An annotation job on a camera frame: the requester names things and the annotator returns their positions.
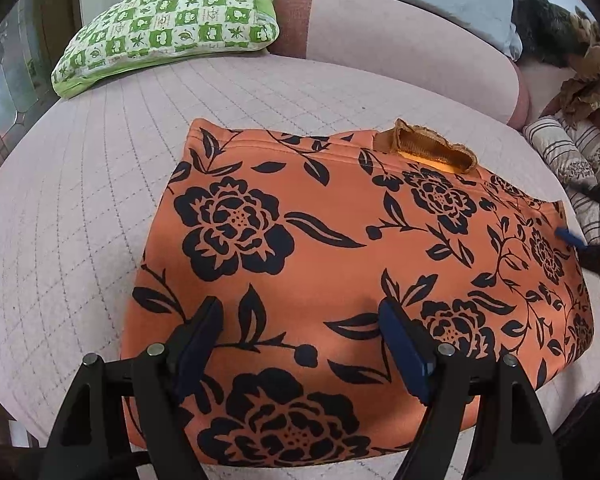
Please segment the pink quilted bed cover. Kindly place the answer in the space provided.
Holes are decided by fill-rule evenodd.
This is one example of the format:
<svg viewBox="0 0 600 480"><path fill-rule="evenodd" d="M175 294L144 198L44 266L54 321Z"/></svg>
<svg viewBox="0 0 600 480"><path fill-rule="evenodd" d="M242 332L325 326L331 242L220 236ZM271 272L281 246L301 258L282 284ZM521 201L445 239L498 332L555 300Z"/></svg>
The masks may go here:
<svg viewBox="0 0 600 480"><path fill-rule="evenodd" d="M0 167L0 403L45 442L84 354L117 359L150 220L190 123L298 136L431 128L542 200L562 187L515 129L364 70L272 54L138 70L59 101Z"/></svg>

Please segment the brown wooden door frame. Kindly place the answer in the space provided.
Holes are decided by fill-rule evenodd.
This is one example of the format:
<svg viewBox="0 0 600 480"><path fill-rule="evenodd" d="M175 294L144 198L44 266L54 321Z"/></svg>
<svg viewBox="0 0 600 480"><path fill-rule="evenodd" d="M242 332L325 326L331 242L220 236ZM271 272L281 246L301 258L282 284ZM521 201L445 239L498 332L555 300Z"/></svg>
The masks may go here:
<svg viewBox="0 0 600 480"><path fill-rule="evenodd" d="M82 27L80 0L34 0L33 5L41 46L55 65Z"/></svg>

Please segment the pink bolster cushion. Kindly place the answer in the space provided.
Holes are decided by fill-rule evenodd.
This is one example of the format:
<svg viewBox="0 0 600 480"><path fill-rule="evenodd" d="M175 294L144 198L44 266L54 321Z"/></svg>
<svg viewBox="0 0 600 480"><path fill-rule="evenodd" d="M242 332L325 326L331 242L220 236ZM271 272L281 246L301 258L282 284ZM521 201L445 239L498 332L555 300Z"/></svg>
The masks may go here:
<svg viewBox="0 0 600 480"><path fill-rule="evenodd" d="M514 129L530 96L517 65L445 18L399 0L274 0L272 53L366 70L464 104Z"/></svg>

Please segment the brown crumpled cloth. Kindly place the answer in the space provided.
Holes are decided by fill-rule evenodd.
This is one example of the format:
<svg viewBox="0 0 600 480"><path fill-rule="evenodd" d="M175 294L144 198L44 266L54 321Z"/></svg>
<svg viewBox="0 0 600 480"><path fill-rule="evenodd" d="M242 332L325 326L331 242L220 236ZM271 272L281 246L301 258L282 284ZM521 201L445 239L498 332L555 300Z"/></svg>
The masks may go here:
<svg viewBox="0 0 600 480"><path fill-rule="evenodd" d="M562 117L571 127L600 110L600 25L581 9L570 16L584 55L571 55L574 75L560 87L558 103Z"/></svg>

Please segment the orange black floral garment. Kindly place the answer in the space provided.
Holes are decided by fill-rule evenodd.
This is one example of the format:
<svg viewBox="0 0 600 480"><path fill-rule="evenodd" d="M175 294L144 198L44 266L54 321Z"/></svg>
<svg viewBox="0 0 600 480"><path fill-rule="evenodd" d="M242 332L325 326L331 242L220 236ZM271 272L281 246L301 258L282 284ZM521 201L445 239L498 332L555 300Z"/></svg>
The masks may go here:
<svg viewBox="0 0 600 480"><path fill-rule="evenodd" d="M122 353L220 300L222 333L184 400L204 463L293 467L405 448L424 409L381 337L382 300L466 356L513 354L535 387L590 345L584 277L555 234L562 203L486 168L377 151L374 139L190 126Z"/></svg>

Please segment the green white patterned pillow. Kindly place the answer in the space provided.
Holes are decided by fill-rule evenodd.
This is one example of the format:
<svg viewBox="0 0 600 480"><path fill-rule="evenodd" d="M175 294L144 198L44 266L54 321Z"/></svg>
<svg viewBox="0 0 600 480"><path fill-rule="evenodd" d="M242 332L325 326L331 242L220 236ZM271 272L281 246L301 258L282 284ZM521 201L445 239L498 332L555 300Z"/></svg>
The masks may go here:
<svg viewBox="0 0 600 480"><path fill-rule="evenodd" d="M180 58L258 52L278 36L274 0L122 0L69 41L52 87L71 99L110 76Z"/></svg>

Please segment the black furry cloth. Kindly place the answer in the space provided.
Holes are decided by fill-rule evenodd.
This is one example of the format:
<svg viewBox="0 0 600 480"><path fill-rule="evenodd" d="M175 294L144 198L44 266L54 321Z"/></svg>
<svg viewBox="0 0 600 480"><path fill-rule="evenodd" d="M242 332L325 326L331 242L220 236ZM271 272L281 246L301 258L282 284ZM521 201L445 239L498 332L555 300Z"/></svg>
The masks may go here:
<svg viewBox="0 0 600 480"><path fill-rule="evenodd" d="M512 21L522 42L522 54L557 67L567 67L571 55L585 55L571 14L548 0L515 0Z"/></svg>

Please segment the beige striped cloth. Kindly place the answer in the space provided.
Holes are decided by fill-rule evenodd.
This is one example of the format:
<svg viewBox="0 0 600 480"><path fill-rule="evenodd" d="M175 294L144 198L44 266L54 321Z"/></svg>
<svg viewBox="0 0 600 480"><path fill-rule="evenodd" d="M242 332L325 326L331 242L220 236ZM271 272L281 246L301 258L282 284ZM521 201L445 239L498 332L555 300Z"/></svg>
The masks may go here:
<svg viewBox="0 0 600 480"><path fill-rule="evenodd" d="M600 128L588 119L570 126L558 112L524 126L522 135L565 188L585 240L600 243L600 204L572 187L600 184Z"/></svg>

